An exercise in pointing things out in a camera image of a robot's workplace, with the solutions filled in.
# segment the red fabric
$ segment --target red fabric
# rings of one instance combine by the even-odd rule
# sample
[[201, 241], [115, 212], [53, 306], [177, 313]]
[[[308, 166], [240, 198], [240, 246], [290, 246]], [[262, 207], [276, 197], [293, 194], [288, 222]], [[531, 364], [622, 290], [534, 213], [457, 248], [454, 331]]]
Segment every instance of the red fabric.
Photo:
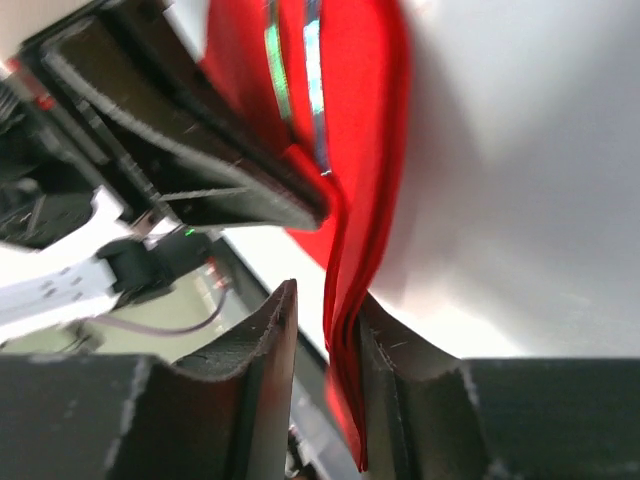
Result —
[[409, 55], [396, 0], [323, 0], [321, 57], [333, 175], [312, 159], [303, 1], [281, 2], [280, 35], [297, 145], [280, 120], [264, 45], [264, 0], [212, 0], [203, 69], [283, 161], [305, 172], [330, 201], [313, 233], [290, 231], [327, 270], [324, 332], [328, 399], [361, 469], [366, 433], [355, 313], [382, 259], [404, 159]]

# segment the cable connector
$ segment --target cable connector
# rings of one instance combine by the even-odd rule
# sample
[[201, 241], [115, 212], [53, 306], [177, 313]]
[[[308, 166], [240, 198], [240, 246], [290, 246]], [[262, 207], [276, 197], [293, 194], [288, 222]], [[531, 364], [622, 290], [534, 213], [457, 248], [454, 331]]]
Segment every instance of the cable connector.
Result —
[[116, 277], [115, 293], [122, 293], [119, 306], [143, 303], [172, 291], [172, 284], [184, 275], [209, 265], [218, 282], [228, 285], [218, 274], [212, 256], [212, 240], [204, 233], [178, 229], [151, 249], [144, 242], [127, 238], [102, 247], [96, 257], [109, 263]]

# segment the reflective strip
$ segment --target reflective strip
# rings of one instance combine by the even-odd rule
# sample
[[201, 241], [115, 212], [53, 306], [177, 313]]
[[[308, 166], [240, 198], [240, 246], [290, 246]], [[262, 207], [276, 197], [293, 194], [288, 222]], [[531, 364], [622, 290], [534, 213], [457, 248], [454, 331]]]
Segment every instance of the reflective strip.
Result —
[[313, 116], [316, 164], [322, 175], [331, 173], [327, 148], [327, 128], [324, 116], [324, 92], [322, 89], [322, 63], [320, 60], [320, 10], [321, 0], [306, 0], [306, 23], [303, 29], [305, 66], [309, 84], [309, 103]]
[[[316, 165], [322, 175], [331, 173], [327, 148], [327, 129], [324, 115], [324, 92], [322, 89], [322, 65], [320, 61], [320, 0], [306, 0], [305, 25], [303, 28], [305, 68], [309, 86], [309, 103], [313, 120], [314, 154]], [[280, 117], [291, 126], [291, 102], [287, 74], [282, 60], [279, 32], [278, 0], [266, 0], [267, 28], [264, 40], [271, 83], [278, 102]]]
[[276, 94], [280, 117], [289, 124], [291, 122], [291, 104], [289, 102], [287, 73], [284, 69], [282, 48], [280, 46], [278, 0], [266, 0], [266, 2], [267, 28], [264, 31], [264, 42], [267, 49], [271, 83]]

